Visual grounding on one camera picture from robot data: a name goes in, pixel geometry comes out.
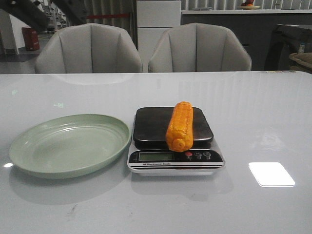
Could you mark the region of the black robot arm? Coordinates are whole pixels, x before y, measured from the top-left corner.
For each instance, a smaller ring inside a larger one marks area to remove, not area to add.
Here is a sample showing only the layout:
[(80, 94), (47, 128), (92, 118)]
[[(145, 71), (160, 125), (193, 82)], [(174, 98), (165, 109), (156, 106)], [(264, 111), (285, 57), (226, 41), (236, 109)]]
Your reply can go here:
[[(86, 23), (87, 10), (83, 0), (52, 1), (73, 25)], [(45, 31), (49, 24), (47, 15), (29, 0), (2, 0), (0, 8), (23, 21), (37, 32)]]

